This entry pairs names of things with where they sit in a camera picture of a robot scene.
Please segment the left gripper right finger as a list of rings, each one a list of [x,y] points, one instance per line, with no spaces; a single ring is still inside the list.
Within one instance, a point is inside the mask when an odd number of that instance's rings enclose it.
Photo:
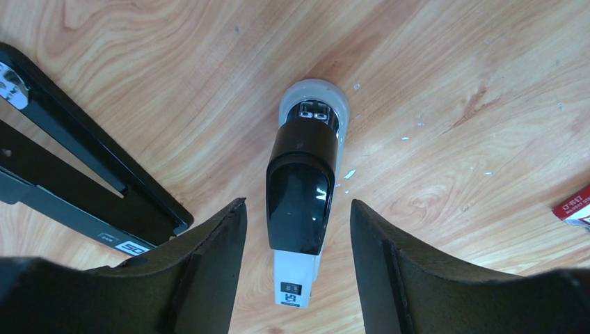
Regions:
[[[588,333],[589,271],[517,276],[460,260],[351,203],[367,333]]]

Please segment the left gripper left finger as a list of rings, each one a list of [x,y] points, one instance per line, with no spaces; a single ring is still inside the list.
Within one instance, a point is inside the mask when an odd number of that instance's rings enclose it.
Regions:
[[[116,267],[1,259],[2,333],[227,333],[247,231],[237,198]]]

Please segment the grey and black stapler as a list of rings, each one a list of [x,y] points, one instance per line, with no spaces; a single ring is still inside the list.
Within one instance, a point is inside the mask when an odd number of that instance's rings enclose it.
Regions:
[[[349,120],[346,95],[323,79],[298,81],[281,99],[266,168],[266,225],[278,305],[309,306]]]

